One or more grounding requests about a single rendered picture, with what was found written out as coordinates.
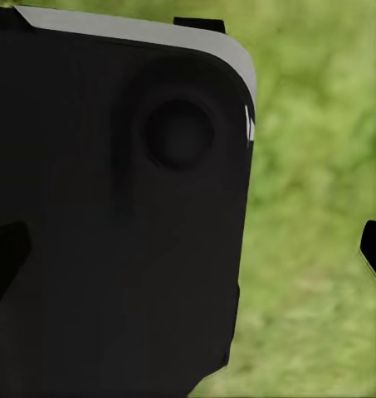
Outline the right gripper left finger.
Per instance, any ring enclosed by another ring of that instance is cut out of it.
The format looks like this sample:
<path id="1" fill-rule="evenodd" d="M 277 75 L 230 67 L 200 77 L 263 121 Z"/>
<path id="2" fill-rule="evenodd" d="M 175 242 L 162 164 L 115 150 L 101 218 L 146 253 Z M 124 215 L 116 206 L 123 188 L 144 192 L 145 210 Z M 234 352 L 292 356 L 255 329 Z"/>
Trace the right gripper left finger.
<path id="1" fill-rule="evenodd" d="M 0 226 L 0 302 L 31 251 L 25 221 Z"/>

